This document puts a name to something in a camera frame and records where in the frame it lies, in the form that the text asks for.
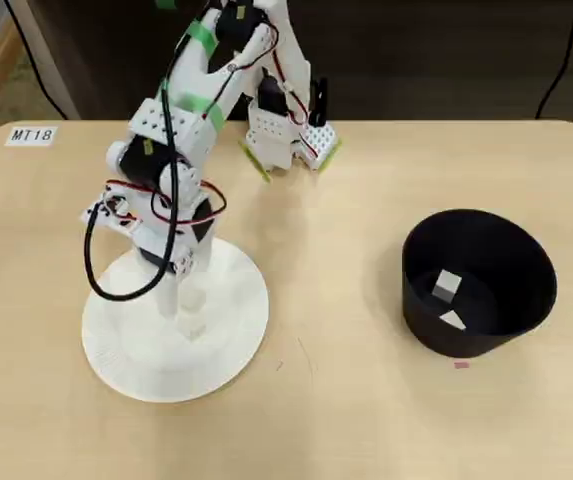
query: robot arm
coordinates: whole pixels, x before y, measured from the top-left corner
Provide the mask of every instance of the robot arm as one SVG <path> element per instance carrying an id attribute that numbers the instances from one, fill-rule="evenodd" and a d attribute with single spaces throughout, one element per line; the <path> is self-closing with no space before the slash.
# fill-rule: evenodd
<path id="1" fill-rule="evenodd" d="M 164 268 L 172 228 L 169 203 L 174 199 L 178 223 L 166 266 L 174 282 L 208 267 L 215 220 L 226 201 L 202 180 L 202 169 L 243 93 L 253 97 L 247 153 L 265 170 L 290 168 L 293 155 L 316 170 L 338 144 L 330 125 L 308 123 L 311 68 L 290 25 L 286 0 L 221 3 L 222 9 L 205 9 L 177 47 L 165 85 L 170 118 L 160 94 L 142 103 L 129 123 L 128 139 L 114 143 L 107 155 L 111 169 L 128 181 L 109 181 L 82 217 L 88 222 L 98 208 L 97 224 L 128 236 L 145 262 Z M 218 40 L 228 41 L 240 53 L 209 73 Z M 176 163 L 169 163 L 167 125 L 173 129 Z M 172 174 L 179 181 L 177 191 Z M 211 204 L 213 192 L 222 205 L 217 210 Z"/>

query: label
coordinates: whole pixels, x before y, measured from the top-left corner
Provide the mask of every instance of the label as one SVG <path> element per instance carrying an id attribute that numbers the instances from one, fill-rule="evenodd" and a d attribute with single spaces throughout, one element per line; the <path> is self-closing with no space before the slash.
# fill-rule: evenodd
<path id="1" fill-rule="evenodd" d="M 13 127 L 7 147 L 50 147 L 58 127 Z"/>

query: black wire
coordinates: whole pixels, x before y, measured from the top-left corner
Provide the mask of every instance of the black wire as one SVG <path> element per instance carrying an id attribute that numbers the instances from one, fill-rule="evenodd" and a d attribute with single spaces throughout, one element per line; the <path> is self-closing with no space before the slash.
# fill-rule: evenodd
<path id="1" fill-rule="evenodd" d="M 233 79 L 233 75 L 235 75 L 237 72 L 239 72 L 240 70 L 248 70 L 249 68 L 254 67 L 257 62 L 259 62 L 262 58 L 264 58 L 266 55 L 268 55 L 270 52 L 272 52 L 273 50 L 275 50 L 275 48 L 277 48 L 277 44 L 279 43 L 279 30 L 277 29 L 277 27 L 275 25 L 273 25 L 268 19 L 265 20 L 263 23 L 266 23 L 271 30 L 275 33 L 275 40 L 273 41 L 273 43 L 271 44 L 270 48 L 268 48 L 268 50 L 266 50 L 264 53 L 262 53 L 261 55 L 259 55 L 255 60 L 253 60 L 250 63 L 247 63 L 246 65 L 241 65 L 241 66 L 237 66 L 234 67 L 233 69 L 231 69 L 230 74 L 228 75 L 228 77 L 226 78 L 226 81 L 224 81 L 224 83 L 222 84 L 222 86 L 219 88 L 219 91 L 217 92 L 217 95 L 215 95 L 215 98 L 213 98 L 213 100 L 210 102 L 210 104 L 208 105 L 208 107 L 206 108 L 206 110 L 204 111 L 204 113 L 202 114 L 203 118 L 208 117 L 208 115 L 210 114 L 210 111 L 213 109 L 213 107 L 215 105 L 217 105 L 217 102 L 219 102 L 219 99 L 222 97 L 222 95 L 224 94 L 224 91 L 226 90 L 226 87 L 228 87 L 228 84 L 230 83 L 230 81 Z"/>
<path id="2" fill-rule="evenodd" d="M 24 31 L 22 30 L 22 27 L 19 24 L 19 20 L 17 19 L 17 15 L 15 15 L 13 7 L 11 7 L 9 0 L 4 0 L 4 3 L 6 4 L 6 9 L 8 10 L 8 13 L 10 14 L 11 18 L 13 19 L 15 27 L 19 32 L 19 36 L 22 39 L 22 43 L 24 44 L 24 49 L 26 49 L 26 53 L 28 54 L 28 60 L 30 61 L 31 66 L 33 67 L 33 71 L 35 72 L 35 77 L 37 78 L 37 83 L 39 84 L 39 88 L 42 90 L 42 93 L 44 94 L 44 97 L 46 97 L 46 100 L 48 100 L 50 104 L 53 106 L 53 108 L 57 110 L 57 113 L 59 113 L 64 120 L 68 120 L 68 117 L 66 116 L 64 111 L 61 108 L 59 108 L 59 105 L 55 103 L 55 100 L 53 100 L 53 98 L 46 90 L 46 86 L 44 85 L 42 77 L 39 75 L 39 70 L 37 69 L 37 62 L 35 62 L 35 57 L 33 57 L 33 52 L 30 50 L 30 46 L 28 45 L 28 40 L 26 39 L 26 35 L 24 35 Z"/>
<path id="3" fill-rule="evenodd" d="M 572 23 L 572 26 L 570 29 L 570 35 L 568 38 L 568 45 L 566 46 L 566 53 L 564 54 L 564 61 L 562 62 L 562 66 L 559 69 L 559 72 L 557 72 L 557 76 L 555 77 L 555 80 L 553 80 L 553 83 L 548 88 L 548 91 L 544 95 L 544 98 L 542 98 L 542 101 L 539 102 L 539 107 L 537 108 L 537 113 L 535 114 L 536 120 L 539 120 L 542 117 L 542 113 L 544 111 L 544 108 L 546 107 L 546 104 L 548 103 L 548 100 L 550 99 L 550 96 L 553 94 L 553 91 L 555 90 L 555 88 L 557 88 L 557 84 L 564 77 L 564 74 L 566 73 L 566 70 L 568 69 L 568 64 L 570 63 L 570 56 L 571 56 L 572 52 L 573 52 L 573 23 Z"/>
<path id="4" fill-rule="evenodd" d="M 177 237 L 174 225 L 177 224 L 177 218 L 179 216 L 179 199 L 177 198 L 177 191 L 179 189 L 179 175 L 177 173 L 177 152 L 175 150 L 175 139 L 173 136 L 173 123 L 168 101 L 167 84 L 168 81 L 164 80 L 164 85 L 162 87 L 162 106 L 164 111 L 164 124 L 166 127 L 166 139 L 168 141 L 170 157 L 169 161 L 172 195 L 170 208 L 170 225 L 168 226 L 166 249 L 164 251 L 164 257 L 162 258 L 162 263 L 155 277 L 153 277 L 153 279 L 144 287 L 125 295 L 114 295 L 103 290 L 99 283 L 97 283 L 95 274 L 93 273 L 93 262 L 91 259 L 91 240 L 93 238 L 93 230 L 95 229 L 95 223 L 97 222 L 97 216 L 99 214 L 100 203 L 95 205 L 90 215 L 90 219 L 88 220 L 88 227 L 86 228 L 86 235 L 84 237 L 84 267 L 86 269 L 86 277 L 88 278 L 88 283 L 90 283 L 93 291 L 101 298 L 111 302 L 130 302 L 131 300 L 135 300 L 143 295 L 146 295 L 148 292 L 157 287 L 157 285 L 159 285 L 163 280 L 164 275 L 166 275 L 168 267 L 171 264 L 173 250 L 175 249 L 175 239 Z"/>

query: black cable on floor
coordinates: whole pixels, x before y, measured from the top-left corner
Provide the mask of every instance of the black cable on floor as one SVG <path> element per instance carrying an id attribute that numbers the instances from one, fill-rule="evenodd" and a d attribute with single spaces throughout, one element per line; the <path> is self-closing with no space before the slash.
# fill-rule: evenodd
<path id="1" fill-rule="evenodd" d="M 28 59 L 30 60 L 30 64 L 33 67 L 33 71 L 35 72 L 35 77 L 37 78 L 37 83 L 39 84 L 39 88 L 42 90 L 42 93 L 44 94 L 44 97 L 46 97 L 46 100 L 48 100 L 50 104 L 53 106 L 53 108 L 57 110 L 57 113 L 59 113 L 64 120 L 68 120 L 68 117 L 66 116 L 64 111 L 61 108 L 59 108 L 59 105 L 55 103 L 55 100 L 53 100 L 53 98 L 49 95 L 48 91 L 46 90 L 46 86 L 42 81 L 42 77 L 39 75 L 39 70 L 37 69 L 37 62 L 35 62 L 35 57 L 33 57 L 33 52 L 30 50 L 30 46 L 28 45 L 28 40 L 26 39 L 26 35 L 24 35 L 24 31 L 22 30 L 22 27 L 19 24 L 19 20 L 17 19 L 17 15 L 15 15 L 13 7 L 11 7 L 10 5 L 10 1 L 4 0 L 4 4 L 6 5 L 8 13 L 13 19 L 15 27 L 19 32 L 19 36 L 22 39 L 22 43 L 24 44 L 24 48 L 26 49 L 26 53 L 28 54 Z"/>
<path id="2" fill-rule="evenodd" d="M 557 84 L 559 84 L 561 79 L 564 77 L 564 74 L 568 69 L 568 64 L 570 63 L 570 56 L 572 52 L 573 52 L 573 23 L 570 29 L 568 45 L 566 46 L 566 53 L 564 54 L 564 61 L 562 62 L 562 66 L 560 67 L 559 72 L 557 72 L 555 80 L 553 80 L 553 83 L 551 83 L 550 87 L 548 88 L 548 91 L 544 95 L 544 98 L 542 98 L 542 101 L 539 102 L 539 107 L 537 108 L 537 113 L 535 114 L 536 120 L 539 120 L 542 117 L 542 112 L 544 111 L 544 108 L 546 108 L 546 104 L 548 103 L 550 96 L 553 94 L 555 88 L 557 88 Z"/>

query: black cable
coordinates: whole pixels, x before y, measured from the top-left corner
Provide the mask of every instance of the black cable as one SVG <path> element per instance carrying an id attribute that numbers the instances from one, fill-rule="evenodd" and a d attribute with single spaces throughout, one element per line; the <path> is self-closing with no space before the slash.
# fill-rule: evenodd
<path id="1" fill-rule="evenodd" d="M 572 26 L 570 29 L 570 36 L 568 38 L 568 45 L 566 46 L 566 53 L 564 54 L 564 61 L 562 62 L 562 66 L 559 69 L 559 72 L 557 72 L 557 76 L 555 77 L 555 80 L 553 80 L 553 83 L 548 88 L 548 91 L 544 95 L 544 98 L 542 98 L 542 101 L 539 102 L 539 107 L 537 108 L 537 113 L 535 114 L 536 120 L 539 120 L 542 117 L 542 113 L 544 111 L 544 108 L 546 107 L 546 104 L 548 103 L 548 100 L 550 99 L 550 96 L 553 94 L 553 91 L 555 90 L 555 88 L 557 88 L 557 84 L 564 77 L 564 74 L 566 73 L 566 70 L 568 69 L 568 64 L 570 63 L 570 56 L 571 56 L 572 52 L 573 52 L 573 23 L 572 23 Z"/>
<path id="2" fill-rule="evenodd" d="M 55 100 L 53 100 L 53 98 L 46 90 L 46 86 L 42 81 L 42 77 L 39 75 L 39 70 L 37 69 L 37 62 L 35 61 L 35 57 L 33 57 L 33 52 L 31 51 L 30 46 L 28 45 L 28 40 L 26 39 L 26 35 L 24 35 L 24 31 L 22 30 L 22 27 L 19 24 L 19 20 L 17 19 L 17 15 L 15 15 L 13 7 L 11 7 L 10 5 L 10 1 L 4 0 L 4 3 L 6 4 L 6 9 L 8 10 L 10 17 L 13 19 L 13 22 L 15 23 L 15 28 L 17 28 L 17 32 L 19 32 L 19 36 L 22 39 L 22 43 L 24 44 L 24 49 L 26 49 L 26 54 L 28 55 L 28 60 L 30 61 L 31 66 L 33 67 L 33 71 L 35 72 L 35 77 L 37 78 L 37 83 L 39 84 L 39 88 L 42 90 L 42 93 L 44 94 L 44 97 L 46 97 L 46 100 L 48 100 L 50 104 L 53 106 L 53 108 L 57 110 L 57 113 L 59 113 L 64 120 L 68 120 L 68 117 L 66 116 L 64 111 L 61 108 L 59 108 L 59 105 L 55 103 Z"/>
<path id="3" fill-rule="evenodd" d="M 207 0 L 200 14 L 197 16 L 198 20 L 203 19 L 204 15 L 209 9 L 209 6 L 210 6 L 210 0 Z M 93 262 L 91 259 L 91 244 L 93 238 L 93 230 L 95 229 L 95 224 L 97 223 L 97 216 L 99 215 L 99 209 L 101 207 L 101 203 L 97 203 L 95 205 L 90 214 L 90 218 L 88 219 L 86 235 L 84 236 L 84 268 L 86 270 L 86 278 L 88 279 L 88 283 L 90 284 L 91 288 L 97 295 L 111 302 L 130 302 L 131 300 L 135 300 L 139 297 L 146 295 L 160 284 L 160 282 L 164 279 L 164 276 L 166 275 L 166 272 L 168 271 L 168 268 L 171 264 L 173 250 L 175 249 L 175 240 L 177 238 L 177 232 L 175 231 L 175 228 L 179 217 L 179 198 L 178 198 L 179 174 L 177 172 L 177 148 L 175 146 L 175 137 L 173 135 L 174 131 L 173 120 L 170 112 L 170 102 L 168 99 L 168 83 L 170 80 L 170 74 L 173 70 L 173 67 L 177 62 L 177 59 L 183 52 L 184 48 L 186 47 L 187 42 L 185 42 L 184 40 L 188 37 L 189 37 L 188 35 L 184 34 L 184 37 L 180 41 L 180 44 L 175 48 L 173 59 L 171 60 L 168 69 L 166 70 L 166 75 L 164 76 L 161 88 L 162 110 L 164 113 L 164 127 L 166 128 L 166 141 L 168 144 L 168 152 L 169 152 L 172 194 L 171 194 L 170 219 L 168 226 L 168 237 L 166 239 L 166 248 L 164 250 L 164 256 L 162 258 L 162 263 L 159 266 L 157 274 L 153 277 L 153 279 L 150 282 L 148 282 L 147 285 L 143 286 L 142 288 L 140 288 L 135 292 L 128 293 L 125 295 L 114 295 L 102 289 L 99 283 L 97 283 L 97 279 L 95 278 L 95 274 L 93 272 Z"/>

